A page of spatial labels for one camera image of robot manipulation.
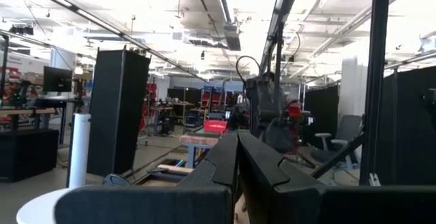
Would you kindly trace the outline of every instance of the ceiling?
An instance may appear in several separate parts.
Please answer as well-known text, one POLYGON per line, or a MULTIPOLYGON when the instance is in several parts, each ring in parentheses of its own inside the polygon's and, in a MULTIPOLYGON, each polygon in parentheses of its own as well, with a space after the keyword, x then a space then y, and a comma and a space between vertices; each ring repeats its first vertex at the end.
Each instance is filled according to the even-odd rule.
MULTIPOLYGON (((236 78, 235 64, 240 56, 249 55, 260 61, 275 4, 275 0, 226 0, 233 14, 230 18, 236 19, 228 22, 222 0, 66 1, 206 79, 236 78)), ((396 0, 390 5, 386 49, 386 59, 390 62, 413 57, 420 36, 436 31, 432 26, 435 10, 425 7, 427 1, 396 0)), ((295 0, 283 31, 282 52, 284 61, 294 55, 294 62, 286 65, 284 75, 290 80, 302 76, 337 77, 343 48, 369 38, 367 18, 351 21, 370 5, 371 0, 295 0), (346 26, 352 26, 351 31, 344 29, 346 26)), ((126 44, 134 47, 49 0, 0 0, 0 17, 3 19, 0 29, 7 31, 12 25, 33 25, 34 36, 28 37, 94 57, 98 48, 117 49, 126 44)), ((42 50, 40 46, 20 44, 42 50)), ((49 58, 47 51, 41 52, 49 58)), ((154 74, 185 75, 158 58, 152 60, 154 74)), ((432 63, 426 61, 421 65, 432 63)), ((255 63, 249 59, 241 60, 239 69, 245 71, 245 76, 257 71, 255 63)))

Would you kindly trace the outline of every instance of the red box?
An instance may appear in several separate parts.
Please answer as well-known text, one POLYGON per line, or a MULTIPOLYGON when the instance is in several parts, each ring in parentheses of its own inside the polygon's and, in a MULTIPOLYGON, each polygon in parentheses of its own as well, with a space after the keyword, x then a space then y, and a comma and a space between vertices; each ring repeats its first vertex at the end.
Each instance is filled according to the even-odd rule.
POLYGON ((227 127, 227 121, 209 120, 204 121, 204 132, 223 133, 227 127))

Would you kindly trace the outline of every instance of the gray floor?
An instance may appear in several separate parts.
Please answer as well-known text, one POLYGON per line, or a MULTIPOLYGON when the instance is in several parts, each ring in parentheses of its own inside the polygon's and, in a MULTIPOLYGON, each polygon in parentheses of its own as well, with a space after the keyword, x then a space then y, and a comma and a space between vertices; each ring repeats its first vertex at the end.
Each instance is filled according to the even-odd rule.
MULTIPOLYGON (((148 146, 139 145, 134 170, 168 153, 180 144, 178 138, 150 137, 148 146)), ((68 148, 59 149, 59 158, 67 161, 68 148)), ((65 187, 67 170, 59 168, 15 183, 0 183, 0 224, 16 223, 16 213, 29 200, 65 187)), ((101 178, 87 176, 89 184, 100 184, 101 178)))

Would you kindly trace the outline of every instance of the cable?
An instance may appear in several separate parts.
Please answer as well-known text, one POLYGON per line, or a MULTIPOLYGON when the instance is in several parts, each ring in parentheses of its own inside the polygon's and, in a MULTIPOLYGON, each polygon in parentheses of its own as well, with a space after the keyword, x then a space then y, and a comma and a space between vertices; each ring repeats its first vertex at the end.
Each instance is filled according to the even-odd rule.
MULTIPOLYGON (((43 33, 43 34, 47 37, 47 39, 50 41, 50 38, 48 37, 47 33, 46 33, 45 30, 41 27, 41 24, 38 22, 38 19, 35 17, 35 14, 32 12, 32 9, 31 9, 30 5, 26 2, 26 0, 22 0, 22 1, 25 3, 26 8, 29 10, 30 14, 32 15, 32 17, 33 17, 33 19, 34 19, 36 25, 41 29, 42 33, 43 33)), ((63 56, 62 56, 61 53, 57 50, 57 48, 54 47, 54 46, 52 46, 52 48, 54 48, 54 50, 55 50, 55 51, 57 52, 57 54, 61 57, 62 61, 63 61, 63 62, 68 66, 68 68, 69 68, 70 70, 74 71, 73 68, 72 68, 70 65, 68 65, 67 61, 63 58, 63 56)))
POLYGON ((295 31, 295 30, 292 30, 292 31, 293 31, 293 32, 295 33, 295 35, 297 36, 297 40, 298 40, 297 49, 296 49, 295 52, 292 54, 291 58, 289 58, 289 59, 286 61, 285 65, 283 66, 283 68, 282 68, 281 71, 280 71, 280 75, 283 73, 283 71, 285 70, 287 64, 289 64, 290 60, 293 59, 293 58, 295 57, 295 55, 297 54, 297 52, 300 50, 300 47, 301 47, 301 38, 300 38, 300 34, 299 34, 297 31, 295 31))
POLYGON ((244 78, 242 77, 242 75, 240 74, 239 69, 238 69, 239 61, 240 61, 242 58, 248 58, 248 59, 253 60, 253 61, 256 63, 256 65, 258 66, 259 73, 260 73, 260 65, 259 65, 258 61, 256 61, 256 59, 254 59, 253 57, 247 56, 247 55, 241 56, 241 57, 238 58, 238 60, 236 60, 236 73, 238 74, 239 78, 243 81, 243 84, 244 84, 244 86, 245 86, 245 80, 244 80, 244 78))

